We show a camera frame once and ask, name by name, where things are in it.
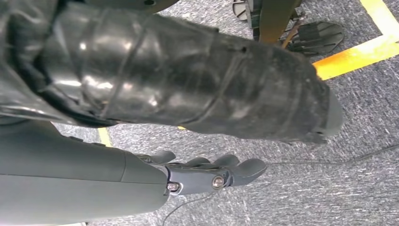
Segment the metal screw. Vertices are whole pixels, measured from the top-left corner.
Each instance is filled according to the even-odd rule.
[[[215,190],[222,189],[224,185],[224,179],[221,176],[216,176],[212,180],[212,187]]]
[[[169,191],[171,191],[171,192],[175,192],[175,191],[177,191],[177,190],[179,190],[179,184],[177,184],[177,183],[168,183],[168,185],[167,185],[167,189],[169,190]]]

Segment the floor marking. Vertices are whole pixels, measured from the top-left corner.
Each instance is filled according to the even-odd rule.
[[[360,0],[375,25],[383,34],[315,62],[318,76],[331,79],[356,69],[399,55],[399,23],[383,0]]]
[[[387,36],[380,36],[353,48],[347,49],[313,65],[323,80],[372,65],[399,54],[399,44],[388,42]]]
[[[107,128],[98,128],[98,135],[100,135],[101,143],[107,147],[112,147],[110,135]]]

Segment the black cable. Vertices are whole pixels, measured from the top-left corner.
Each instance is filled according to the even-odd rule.
[[[359,157],[356,157],[356,158],[353,158],[353,159],[350,159],[350,160],[347,160],[347,161],[338,161],[338,162],[328,162],[328,161],[324,161],[324,162],[323,161],[275,162],[275,163],[268,163],[268,165],[344,165],[344,164],[348,164],[348,163],[354,163],[354,162],[366,160],[366,159],[372,158],[375,155],[390,151],[390,150],[395,149],[395,148],[399,148],[399,144],[393,145],[393,146],[390,146],[390,147],[386,147],[386,148],[383,148],[381,150],[378,150],[378,151],[375,151],[375,152],[372,152],[372,153],[364,154],[364,155],[361,155]],[[199,198],[199,199],[194,199],[194,200],[191,200],[189,202],[185,202],[185,203],[179,205],[178,207],[176,207],[173,211],[171,211],[164,218],[164,220],[162,222],[162,226],[165,226],[166,220],[174,212],[176,212],[176,210],[178,210],[182,206],[185,206],[185,205],[193,203],[193,202],[201,201],[201,200],[206,200],[206,199],[212,197],[213,195],[215,195],[215,193],[216,192],[213,192],[213,193],[210,193],[209,195],[207,195],[205,197],[202,197],[202,198]]]
[[[180,206],[176,207],[174,210],[172,210],[172,212],[170,212],[170,213],[163,219],[163,221],[162,221],[162,226],[165,226],[166,220],[170,217],[170,215],[172,215],[174,212],[176,212],[176,210],[180,209],[182,206],[185,206],[185,205],[190,204],[190,203],[192,203],[192,202],[197,202],[197,201],[209,199],[209,198],[211,198],[212,196],[214,196],[215,194],[216,194],[216,192],[212,192],[212,193],[210,193],[210,194],[208,194],[208,195],[206,195],[206,196],[204,196],[204,197],[202,197],[202,198],[198,198],[198,199],[194,199],[194,200],[185,202],[185,203],[181,204]]]
[[[392,149],[399,148],[399,144],[393,145],[390,147],[383,148],[381,150],[364,154],[359,157],[347,160],[347,161],[338,161],[338,162],[329,162],[329,161],[298,161],[298,162],[276,162],[276,163],[268,163],[268,165],[344,165],[348,163],[358,162],[362,160],[369,159],[375,155],[390,151]]]

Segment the gray carpet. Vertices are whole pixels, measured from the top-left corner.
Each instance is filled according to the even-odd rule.
[[[386,0],[399,17],[399,2]],[[345,27],[342,51],[380,36],[359,0],[304,0],[308,21]],[[222,32],[250,38],[250,30],[231,12],[230,0],[181,0],[162,12]],[[169,150],[178,160],[215,159],[226,153],[258,157],[272,164],[246,186],[225,189],[206,201],[176,211],[166,226],[387,226],[399,225],[399,149],[343,164],[296,164],[303,161],[345,162],[399,143],[399,57],[331,79],[345,111],[342,132],[327,145],[289,146],[263,140],[201,135],[175,127],[119,125],[109,128],[112,144],[134,153]],[[96,130],[57,126],[64,134],[99,142]],[[160,210],[92,222],[92,226],[160,226],[179,204],[205,194],[172,197]]]

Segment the robotic arm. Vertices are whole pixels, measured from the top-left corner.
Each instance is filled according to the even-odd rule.
[[[261,160],[239,164],[232,155],[169,163],[173,153],[87,144],[48,121],[157,123],[316,143],[342,124],[335,96],[312,65],[274,45],[68,1],[0,0],[0,16],[3,224],[153,211],[169,195],[246,185],[266,169]]]

